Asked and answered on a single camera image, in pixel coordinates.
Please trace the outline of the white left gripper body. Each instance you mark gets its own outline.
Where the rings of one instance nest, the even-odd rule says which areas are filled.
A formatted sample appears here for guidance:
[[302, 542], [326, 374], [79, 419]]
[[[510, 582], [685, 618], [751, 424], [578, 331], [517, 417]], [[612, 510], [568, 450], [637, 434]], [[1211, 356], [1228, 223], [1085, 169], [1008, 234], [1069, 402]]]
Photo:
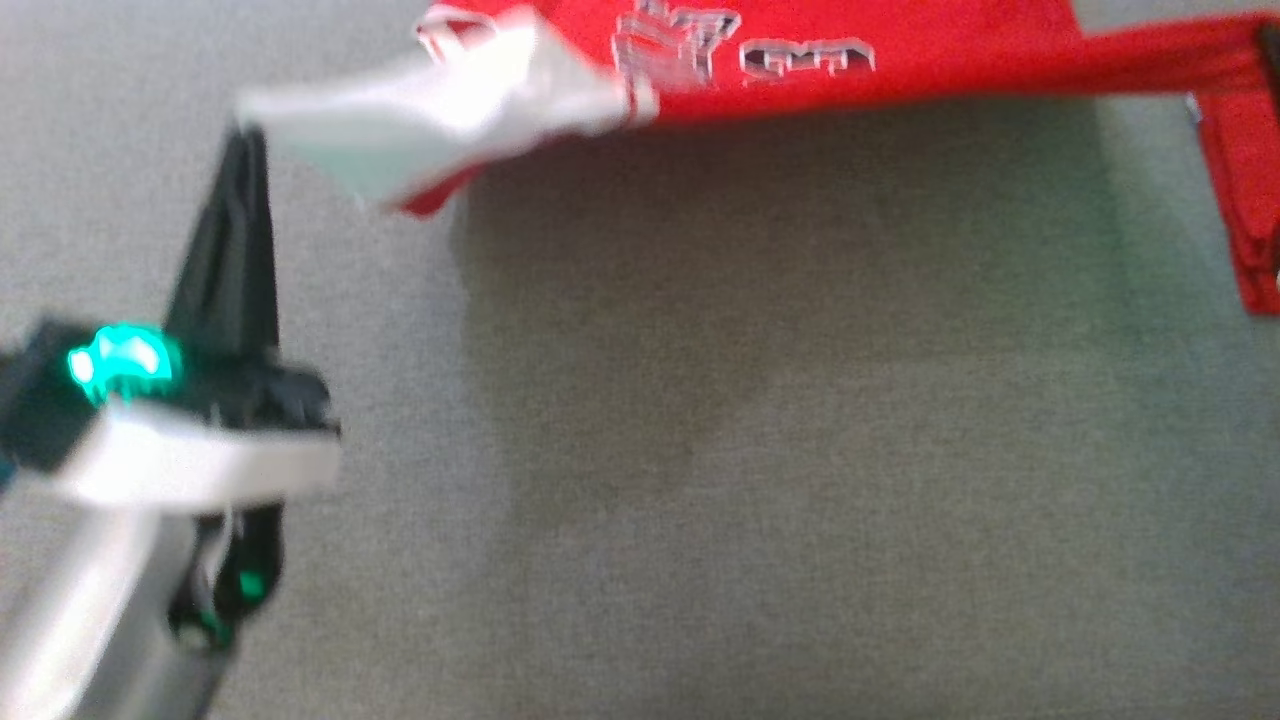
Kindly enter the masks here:
[[340, 427], [307, 368], [174, 340], [92, 340], [64, 368], [92, 415], [52, 488], [79, 503], [200, 515], [337, 482]]

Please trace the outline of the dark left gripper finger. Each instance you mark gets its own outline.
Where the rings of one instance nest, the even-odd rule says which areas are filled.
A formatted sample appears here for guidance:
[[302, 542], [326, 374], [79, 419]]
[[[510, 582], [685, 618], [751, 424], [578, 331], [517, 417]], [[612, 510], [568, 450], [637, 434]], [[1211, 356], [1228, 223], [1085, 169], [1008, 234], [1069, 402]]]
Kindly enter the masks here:
[[268, 146], [259, 127], [236, 127], [224, 138], [163, 327], [220, 356], [265, 357], [279, 348]]

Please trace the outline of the red white printed jersey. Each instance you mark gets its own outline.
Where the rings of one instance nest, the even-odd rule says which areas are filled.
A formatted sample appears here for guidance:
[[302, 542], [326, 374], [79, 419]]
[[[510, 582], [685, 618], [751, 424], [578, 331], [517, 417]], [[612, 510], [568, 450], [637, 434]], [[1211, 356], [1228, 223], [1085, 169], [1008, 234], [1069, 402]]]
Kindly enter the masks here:
[[239, 123], [425, 217], [564, 138], [965, 95], [1251, 92], [1280, 13], [1103, 32], [1071, 0], [433, 0], [375, 70], [252, 88]]

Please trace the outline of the red shorts white waistband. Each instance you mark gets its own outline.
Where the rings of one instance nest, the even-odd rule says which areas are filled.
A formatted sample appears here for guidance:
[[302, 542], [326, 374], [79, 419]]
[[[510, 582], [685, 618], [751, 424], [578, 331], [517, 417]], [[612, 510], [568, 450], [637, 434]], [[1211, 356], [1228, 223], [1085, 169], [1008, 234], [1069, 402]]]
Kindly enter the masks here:
[[1242, 305], [1280, 316], [1280, 115], [1265, 90], [1190, 100]]

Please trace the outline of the large grey sofa seat cushion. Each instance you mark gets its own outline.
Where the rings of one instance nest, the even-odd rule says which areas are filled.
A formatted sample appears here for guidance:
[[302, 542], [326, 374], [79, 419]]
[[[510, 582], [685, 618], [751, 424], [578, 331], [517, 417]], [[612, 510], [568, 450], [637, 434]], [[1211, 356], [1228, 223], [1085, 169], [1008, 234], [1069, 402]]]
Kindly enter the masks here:
[[271, 193], [344, 475], [212, 720], [1280, 720], [1280, 322], [1183, 100]]

